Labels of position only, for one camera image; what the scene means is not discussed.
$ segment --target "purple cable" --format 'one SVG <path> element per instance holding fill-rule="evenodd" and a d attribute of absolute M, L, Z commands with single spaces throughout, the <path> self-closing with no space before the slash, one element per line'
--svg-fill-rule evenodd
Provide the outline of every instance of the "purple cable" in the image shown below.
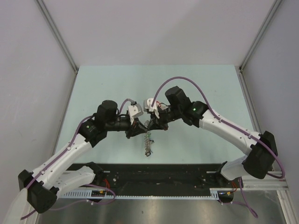
<path fill-rule="evenodd" d="M 248 204 L 248 202 L 247 202 L 247 199 L 246 199 L 246 197 L 245 197 L 245 195 L 244 195 L 243 187 L 242 187 L 242 184 L 243 184 L 242 177 L 239 177 L 238 182 L 239 182 L 239 186 L 240 186 L 241 194 L 242 194 L 243 199 L 244 199 L 244 202 L 245 202 L 245 204 L 246 204 L 245 206 L 249 209 L 249 211 L 250 211 L 251 214 L 254 216 L 254 218 L 258 218 L 258 215 L 257 215 L 256 211 L 254 211 L 254 210 L 249 206 L 249 204 Z"/>
<path fill-rule="evenodd" d="M 132 99 L 130 99 L 130 98 L 125 99 L 125 100 L 122 102 L 122 104 L 121 104 L 120 111 L 118 112 L 118 114 L 121 113 L 121 111 L 122 111 L 122 109 L 123 109 L 125 103 L 128 102 L 128 101 L 131 102 L 131 103 L 134 103 L 134 102 L 135 102 L 134 100 L 132 100 Z"/>
<path fill-rule="evenodd" d="M 109 191 L 109 192 L 111 192 L 113 194 L 113 199 L 111 199 L 110 201 L 108 201 L 108 202 L 93 202 L 95 204 L 99 204 L 99 205 L 110 204 L 111 202 L 113 202 L 116 199 L 116 194 L 112 190 L 110 190 L 108 188 L 100 187 L 100 186 L 93 185 L 93 184 L 86 184 L 86 186 L 94 187 L 94 188 L 100 188 L 100 189 L 105 189 L 105 190 L 107 190 L 107 191 Z M 84 199 L 84 200 L 75 201 L 75 202 L 73 202 L 71 204 L 68 204 L 66 206 L 63 206 L 61 208 L 58 208 L 58 209 L 49 209 L 49 210 L 50 211 L 59 211 L 59 210 L 66 209 L 66 208 L 68 208 L 68 207 L 70 207 L 70 206 L 72 206 L 74 204 L 81 203 L 81 202 L 86 202 L 86 200 Z"/>
<path fill-rule="evenodd" d="M 74 140 L 75 140 L 75 138 L 76 138 L 76 136 L 77 136 L 77 134 L 78 134 L 78 132 L 79 132 L 79 128 L 80 128 L 80 126 L 81 126 L 81 124 L 84 122 L 84 121 L 86 121 L 87 119 L 90 119 L 90 118 L 92 118 L 93 116 L 88 116 L 88 117 L 86 117 L 86 118 L 84 118 L 82 121 L 80 121 L 80 123 L 79 123 L 79 125 L 78 125 L 78 127 L 77 127 L 77 129 L 76 129 L 76 131 L 75 131 L 75 133 L 74 133 L 74 136 L 73 136 L 73 138 L 71 139 L 71 141 L 70 141 L 70 143 L 68 144 L 68 146 L 65 148 L 65 150 L 64 151 L 62 151 L 61 152 L 61 154 L 59 154 L 55 159 L 53 159 L 51 162 L 49 162 L 49 164 L 47 165 L 47 166 L 45 166 L 30 182 L 29 182 L 29 184 L 27 184 L 27 186 L 26 186 L 26 189 L 29 189 L 30 188 L 30 186 L 34 183 L 34 181 L 37 179 L 37 178 L 39 178 L 40 177 L 40 175 L 42 175 L 42 172 L 43 171 L 46 171 L 50 166 L 52 166 L 57 160 L 59 160 L 59 158 L 61 158 L 61 156 L 63 156 L 68 150 L 67 150 L 67 148 L 68 147 L 70 147 L 73 143 L 74 143 Z M 24 219 L 26 219 L 26 218 L 28 218 L 29 216 L 31 216 L 33 213 L 35 213 L 35 210 L 33 210 L 32 212 L 30 212 L 29 214 L 27 214 L 27 215 L 25 215 L 25 216 L 23 216 L 22 218 L 21 218 L 21 220 L 24 220 Z"/>
<path fill-rule="evenodd" d="M 245 207 L 247 207 L 249 209 L 249 211 L 251 212 L 251 214 L 253 215 L 254 218 L 258 218 L 257 212 L 254 211 L 253 208 L 251 208 L 249 206 L 249 204 L 247 202 L 247 199 L 246 199 L 246 197 L 244 195 L 244 192 L 243 192 L 243 189 L 242 189 L 242 178 L 240 177 L 238 179 L 238 181 L 239 181 L 239 185 L 240 185 L 241 194 L 242 194 L 242 197 L 243 197 L 245 203 L 243 203 L 243 202 L 227 202 L 227 203 L 223 203 L 220 199 L 218 201 L 221 203 L 221 205 L 222 204 L 238 204 L 238 205 L 245 206 Z"/>
<path fill-rule="evenodd" d="M 219 116 L 212 110 L 212 107 L 210 106 L 210 104 L 209 104 L 209 102 L 208 102 L 208 100 L 207 100 L 205 94 L 204 94 L 203 91 L 200 89 L 200 87 L 199 87 L 195 82 L 193 82 L 192 80 L 190 80 L 190 79 L 188 79 L 188 78 L 186 78 L 186 77 L 181 77 L 181 76 L 178 76 L 178 77 L 172 77 L 172 78 L 166 80 L 166 81 L 159 87 L 159 89 L 157 90 L 157 92 L 156 92 L 156 94 L 155 94 L 153 103 L 152 103 L 152 105 L 151 105 L 152 107 L 153 107 L 154 104 L 155 104 L 155 101 L 156 101 L 156 99 L 157 99 L 157 96 L 158 96 L 160 90 L 161 90 L 161 89 L 162 89 L 168 82 L 170 82 L 171 80 L 174 80 L 174 79 L 184 79 L 184 80 L 187 80 L 188 82 L 192 83 L 192 84 L 199 90 L 199 92 L 201 93 L 203 99 L 204 99 L 205 102 L 206 102 L 207 107 L 209 108 L 209 110 L 211 111 L 211 113 L 214 115 L 214 117 L 217 118 L 218 120 L 220 120 L 220 117 L 219 117 Z M 237 126 L 235 126 L 235 125 L 233 125 L 233 124 L 231 124 L 231 123 L 229 123 L 229 122 L 227 122 L 226 120 L 221 120 L 221 122 L 223 122 L 224 124 L 226 124 L 226 125 L 228 125 L 228 126 L 234 128 L 235 130 L 237 130 L 237 131 L 239 131 L 239 132 L 245 134 L 246 136 L 250 136 L 250 133 L 248 133 L 248 132 L 246 132 L 246 131 L 240 129 L 239 127 L 237 127 Z M 278 165 L 279 165 L 279 167 L 280 167 L 280 169 L 281 169 L 281 176 L 276 176 L 276 175 L 273 175 L 273 174 L 270 174 L 270 173 L 267 173 L 267 175 L 272 176 L 272 177 L 277 178 L 277 179 L 283 179 L 283 178 L 285 177 L 285 169 L 284 169 L 284 167 L 283 167 L 281 161 L 279 160 L 279 158 L 275 155 L 275 153 L 274 153 L 274 152 L 273 152 L 273 151 L 272 151 L 272 150 L 271 150 L 265 143 L 263 143 L 262 141 L 260 141 L 258 138 L 254 137 L 254 136 L 250 136 L 250 137 L 251 137 L 254 141 L 260 143 L 262 146 L 264 146 L 264 147 L 268 150 L 268 152 L 274 157 L 274 159 L 276 160 L 276 162 L 278 163 Z"/>
<path fill-rule="evenodd" d="M 33 213 L 35 213 L 35 212 L 36 212 L 36 210 L 34 209 L 34 210 L 33 210 L 32 212 L 30 212 L 29 214 L 23 216 L 23 217 L 21 218 L 21 220 L 24 220 L 24 219 L 28 218 L 29 216 L 33 215 Z"/>

